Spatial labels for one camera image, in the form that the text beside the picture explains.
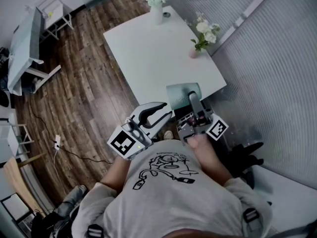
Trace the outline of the pale blue cloth covered table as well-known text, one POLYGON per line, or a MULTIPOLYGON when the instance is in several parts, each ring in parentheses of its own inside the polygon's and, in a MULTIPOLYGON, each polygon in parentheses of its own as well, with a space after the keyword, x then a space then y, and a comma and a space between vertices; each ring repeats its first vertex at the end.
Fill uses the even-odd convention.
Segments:
POLYGON ((58 65, 50 73, 44 73, 31 67, 33 62, 44 63, 43 60, 39 59, 39 40, 43 24, 44 19, 41 12, 37 8, 32 9, 12 36, 7 81, 7 88, 11 94, 22 95, 21 76, 24 73, 40 78, 35 83, 33 92, 36 93, 42 85, 61 69, 61 66, 58 65))

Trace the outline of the person's left forearm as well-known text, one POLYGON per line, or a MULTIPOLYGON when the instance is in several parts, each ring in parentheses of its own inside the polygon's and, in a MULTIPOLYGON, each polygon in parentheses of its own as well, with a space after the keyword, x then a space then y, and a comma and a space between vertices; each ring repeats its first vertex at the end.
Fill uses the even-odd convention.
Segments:
POLYGON ((119 194, 124 187, 130 165, 130 160, 125 160, 117 156, 100 183, 115 190, 119 194))

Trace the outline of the light wooden desk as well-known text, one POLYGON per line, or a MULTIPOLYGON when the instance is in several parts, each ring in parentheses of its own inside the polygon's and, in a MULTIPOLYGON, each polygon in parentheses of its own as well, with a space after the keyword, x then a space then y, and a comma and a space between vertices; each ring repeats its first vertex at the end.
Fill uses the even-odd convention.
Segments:
POLYGON ((40 204, 40 198, 36 190, 33 188, 30 181, 26 181, 19 163, 14 157, 11 157, 3 166, 5 176, 8 182, 15 189, 16 193, 22 198, 26 205, 33 211, 37 210, 42 217, 45 217, 47 214, 43 209, 43 206, 40 204))

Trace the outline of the black office chair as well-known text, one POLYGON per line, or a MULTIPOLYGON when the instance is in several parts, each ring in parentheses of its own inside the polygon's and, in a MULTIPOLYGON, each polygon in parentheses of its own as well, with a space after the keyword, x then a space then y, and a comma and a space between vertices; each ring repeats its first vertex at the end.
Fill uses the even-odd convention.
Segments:
POLYGON ((264 159, 258 159, 252 153, 261 148, 263 144, 263 142, 257 142, 246 147, 239 144, 233 147, 228 154, 230 158, 230 173, 234 178, 243 179, 251 189, 255 188, 255 178, 250 168, 252 166, 261 166, 264 163, 264 159))

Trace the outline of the white square table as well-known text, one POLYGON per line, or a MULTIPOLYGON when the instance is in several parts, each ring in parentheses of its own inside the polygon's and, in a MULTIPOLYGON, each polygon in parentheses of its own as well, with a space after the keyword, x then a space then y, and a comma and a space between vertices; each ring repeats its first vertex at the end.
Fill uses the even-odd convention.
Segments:
POLYGON ((198 83, 202 98, 226 86, 206 51, 192 59, 194 32, 171 7, 162 24, 154 25, 149 13, 106 32, 104 38, 139 104, 169 102, 166 86, 198 83))

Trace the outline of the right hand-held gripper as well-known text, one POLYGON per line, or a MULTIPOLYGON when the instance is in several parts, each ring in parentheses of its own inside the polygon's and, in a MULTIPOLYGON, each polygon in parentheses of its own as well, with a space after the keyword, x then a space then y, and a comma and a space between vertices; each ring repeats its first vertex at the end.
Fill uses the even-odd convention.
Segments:
POLYGON ((207 134, 217 141, 228 129, 228 125, 210 109, 204 109, 195 91, 189 92, 188 99, 193 111, 177 121, 182 144, 185 145, 188 138, 198 134, 207 134))

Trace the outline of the person's grey printed t-shirt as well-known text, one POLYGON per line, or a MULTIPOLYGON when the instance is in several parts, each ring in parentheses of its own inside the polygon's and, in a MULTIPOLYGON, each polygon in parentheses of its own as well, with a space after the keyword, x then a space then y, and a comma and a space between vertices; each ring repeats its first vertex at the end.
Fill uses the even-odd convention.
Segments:
POLYGON ((71 233, 86 238, 89 225, 104 238, 265 238, 272 210, 240 178, 221 186, 206 175, 194 149, 179 140, 154 143, 133 160, 122 191, 98 182, 80 203, 71 233), (260 217, 246 223, 243 212, 260 217))

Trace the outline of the white shelf rack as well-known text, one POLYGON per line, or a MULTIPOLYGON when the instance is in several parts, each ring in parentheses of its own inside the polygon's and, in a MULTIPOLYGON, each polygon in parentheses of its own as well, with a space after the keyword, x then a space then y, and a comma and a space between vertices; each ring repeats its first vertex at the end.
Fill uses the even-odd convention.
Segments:
POLYGON ((17 122, 15 109, 0 106, 0 162, 30 154, 32 143, 27 125, 17 122))

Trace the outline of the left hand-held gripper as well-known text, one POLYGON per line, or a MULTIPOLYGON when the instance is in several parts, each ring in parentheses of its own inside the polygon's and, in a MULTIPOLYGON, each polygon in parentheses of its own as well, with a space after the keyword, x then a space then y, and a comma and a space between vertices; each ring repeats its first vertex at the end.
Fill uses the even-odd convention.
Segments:
POLYGON ((154 138, 172 117, 172 111, 150 124, 148 117, 163 109, 167 103, 150 102, 139 105, 122 126, 118 126, 107 144, 120 157, 132 160, 135 155, 149 148, 154 138))

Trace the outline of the white wooden chair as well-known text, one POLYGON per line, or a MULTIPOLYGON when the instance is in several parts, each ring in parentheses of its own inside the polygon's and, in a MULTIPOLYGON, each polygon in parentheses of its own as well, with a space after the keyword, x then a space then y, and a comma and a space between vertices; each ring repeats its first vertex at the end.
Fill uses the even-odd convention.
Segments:
POLYGON ((48 37, 58 38, 58 31, 68 26, 74 29, 70 8, 61 0, 37 0, 35 7, 41 12, 43 18, 43 27, 40 34, 40 43, 48 37))

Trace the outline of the white flowers with green leaves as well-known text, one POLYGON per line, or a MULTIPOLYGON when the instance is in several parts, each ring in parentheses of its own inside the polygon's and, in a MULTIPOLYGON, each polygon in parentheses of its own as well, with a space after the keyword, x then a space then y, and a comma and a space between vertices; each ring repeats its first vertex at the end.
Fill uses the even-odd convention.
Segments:
POLYGON ((220 33, 220 26, 216 23, 209 23, 202 12, 196 12, 197 19, 195 22, 189 22, 185 19, 185 23, 192 27, 195 26, 198 34, 197 39, 191 39, 195 44, 194 50, 200 52, 202 49, 206 50, 209 46, 217 41, 217 36, 220 33))

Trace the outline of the aqua dimpled glass cup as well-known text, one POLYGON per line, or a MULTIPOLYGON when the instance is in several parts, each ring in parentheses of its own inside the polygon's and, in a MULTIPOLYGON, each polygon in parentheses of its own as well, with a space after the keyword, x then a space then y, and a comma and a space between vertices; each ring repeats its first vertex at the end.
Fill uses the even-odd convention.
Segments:
POLYGON ((166 91, 172 110, 177 110, 190 105, 189 93, 195 92, 198 98, 202 98, 201 89, 198 83, 182 83, 166 86, 166 91))

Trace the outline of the person's right forearm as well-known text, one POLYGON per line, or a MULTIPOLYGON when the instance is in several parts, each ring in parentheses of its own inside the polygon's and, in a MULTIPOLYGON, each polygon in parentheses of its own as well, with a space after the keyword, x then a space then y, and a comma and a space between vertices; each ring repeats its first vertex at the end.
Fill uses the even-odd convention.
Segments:
POLYGON ((198 159, 203 172, 215 182, 224 186, 233 178, 229 170, 218 158, 210 143, 202 144, 194 148, 194 154, 198 159))

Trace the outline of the black framed white board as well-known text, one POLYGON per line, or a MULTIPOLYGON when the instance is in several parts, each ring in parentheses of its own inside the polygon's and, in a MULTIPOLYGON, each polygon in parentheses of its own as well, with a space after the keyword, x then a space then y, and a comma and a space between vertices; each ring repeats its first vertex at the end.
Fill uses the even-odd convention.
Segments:
POLYGON ((0 202, 15 221, 20 220, 31 212, 29 207, 24 203, 17 193, 0 200, 0 202))

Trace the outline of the person's right hand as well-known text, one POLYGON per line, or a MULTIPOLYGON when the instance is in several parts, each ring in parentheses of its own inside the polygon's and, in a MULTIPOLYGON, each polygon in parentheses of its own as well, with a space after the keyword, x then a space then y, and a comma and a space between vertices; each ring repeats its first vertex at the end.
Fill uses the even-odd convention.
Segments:
POLYGON ((193 149, 203 149, 211 146, 206 134, 195 134, 194 136, 187 139, 187 143, 193 149))

